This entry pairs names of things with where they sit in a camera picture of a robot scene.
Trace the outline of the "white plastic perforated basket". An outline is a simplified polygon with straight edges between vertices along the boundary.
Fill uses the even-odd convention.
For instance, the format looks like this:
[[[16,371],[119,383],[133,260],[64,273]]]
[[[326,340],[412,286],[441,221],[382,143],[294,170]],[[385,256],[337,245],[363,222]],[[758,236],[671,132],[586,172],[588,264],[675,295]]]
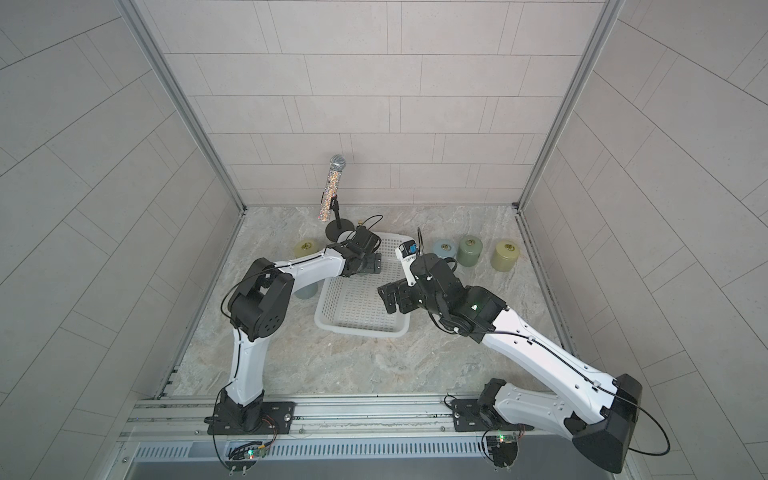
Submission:
[[[412,237],[384,232],[378,236],[382,240],[378,250],[382,254],[381,272],[325,280],[314,315],[318,328],[372,338],[398,338],[407,333],[410,314],[388,314],[377,289],[404,278],[396,250]]]

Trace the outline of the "blue tea canister front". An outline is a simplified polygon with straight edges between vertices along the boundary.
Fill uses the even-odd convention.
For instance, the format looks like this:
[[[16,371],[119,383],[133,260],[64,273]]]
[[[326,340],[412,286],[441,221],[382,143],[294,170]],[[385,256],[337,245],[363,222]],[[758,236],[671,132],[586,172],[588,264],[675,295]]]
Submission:
[[[457,258],[458,245],[451,239],[438,239],[432,244],[432,252],[439,258]]]

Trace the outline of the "blue tea canister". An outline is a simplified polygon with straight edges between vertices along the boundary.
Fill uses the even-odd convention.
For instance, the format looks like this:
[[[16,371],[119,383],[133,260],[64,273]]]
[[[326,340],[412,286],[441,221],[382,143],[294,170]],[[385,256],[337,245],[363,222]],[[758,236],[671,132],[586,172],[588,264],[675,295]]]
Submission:
[[[432,244],[432,252],[439,258],[457,258],[458,245],[451,239],[438,239]]]
[[[318,282],[315,282],[310,285],[307,285],[306,287],[296,290],[293,293],[293,295],[296,298],[299,298],[302,300],[308,300],[314,297],[317,294],[317,292],[318,292]]]

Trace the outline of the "yellow-green tea canister front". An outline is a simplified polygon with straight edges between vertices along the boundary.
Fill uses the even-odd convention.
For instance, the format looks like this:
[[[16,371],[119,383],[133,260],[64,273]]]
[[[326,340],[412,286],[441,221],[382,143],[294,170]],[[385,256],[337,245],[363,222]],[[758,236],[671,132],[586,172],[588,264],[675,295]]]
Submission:
[[[321,249],[320,244],[314,239],[302,239],[293,248],[295,258],[303,258],[317,254]]]

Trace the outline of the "dark green tea canister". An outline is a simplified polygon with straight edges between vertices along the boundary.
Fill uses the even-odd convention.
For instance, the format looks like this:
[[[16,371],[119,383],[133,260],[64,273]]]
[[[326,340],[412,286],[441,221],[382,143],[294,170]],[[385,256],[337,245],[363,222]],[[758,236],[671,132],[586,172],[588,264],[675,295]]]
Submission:
[[[474,235],[465,235],[458,244],[457,262],[464,267],[474,267],[483,251],[482,240]]]

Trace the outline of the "yellow tea canister back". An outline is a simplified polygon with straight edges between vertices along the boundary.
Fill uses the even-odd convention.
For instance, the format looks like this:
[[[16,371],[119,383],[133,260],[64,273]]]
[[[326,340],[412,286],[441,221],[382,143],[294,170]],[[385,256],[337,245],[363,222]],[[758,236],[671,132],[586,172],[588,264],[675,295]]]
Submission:
[[[518,245],[510,239],[499,241],[493,250],[491,266],[498,272],[511,272],[520,257]]]

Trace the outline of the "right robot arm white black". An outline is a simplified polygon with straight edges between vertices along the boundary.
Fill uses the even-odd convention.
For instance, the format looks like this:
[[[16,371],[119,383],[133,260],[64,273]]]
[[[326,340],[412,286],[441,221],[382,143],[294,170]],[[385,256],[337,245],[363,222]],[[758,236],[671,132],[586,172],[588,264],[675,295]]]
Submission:
[[[401,244],[395,255],[405,276],[379,289],[388,312],[423,309],[439,330],[504,355],[549,388],[543,394],[489,381],[478,407],[491,429],[511,424],[554,433],[594,465],[622,472],[639,418],[638,380],[613,377],[576,358],[491,291],[463,285],[446,259],[421,253],[414,242]]]

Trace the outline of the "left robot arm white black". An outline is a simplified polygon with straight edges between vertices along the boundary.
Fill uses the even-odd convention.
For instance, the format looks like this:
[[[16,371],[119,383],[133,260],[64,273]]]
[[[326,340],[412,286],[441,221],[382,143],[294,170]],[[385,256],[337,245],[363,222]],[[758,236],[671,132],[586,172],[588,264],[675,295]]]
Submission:
[[[246,432],[261,424],[269,338],[283,324],[292,295],[326,279],[379,273],[380,245],[378,235],[359,226],[317,253],[278,263],[259,258],[251,264],[221,306],[233,327],[234,355],[230,383],[214,409],[218,419]]]

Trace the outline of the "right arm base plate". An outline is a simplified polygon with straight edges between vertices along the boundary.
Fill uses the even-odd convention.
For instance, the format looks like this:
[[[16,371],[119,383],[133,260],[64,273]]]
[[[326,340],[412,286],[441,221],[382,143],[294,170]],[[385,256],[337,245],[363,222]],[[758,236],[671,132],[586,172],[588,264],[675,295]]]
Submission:
[[[461,399],[447,395],[444,404],[451,411],[456,432],[486,432],[499,428],[500,423],[479,405],[477,399]]]

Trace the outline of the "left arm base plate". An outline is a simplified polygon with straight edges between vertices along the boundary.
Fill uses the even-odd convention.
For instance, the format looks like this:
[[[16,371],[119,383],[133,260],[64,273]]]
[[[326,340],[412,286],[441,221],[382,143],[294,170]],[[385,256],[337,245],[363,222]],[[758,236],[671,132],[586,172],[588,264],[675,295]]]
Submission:
[[[288,434],[295,408],[295,402],[255,402],[240,407],[225,399],[214,406],[204,423],[209,435]]]

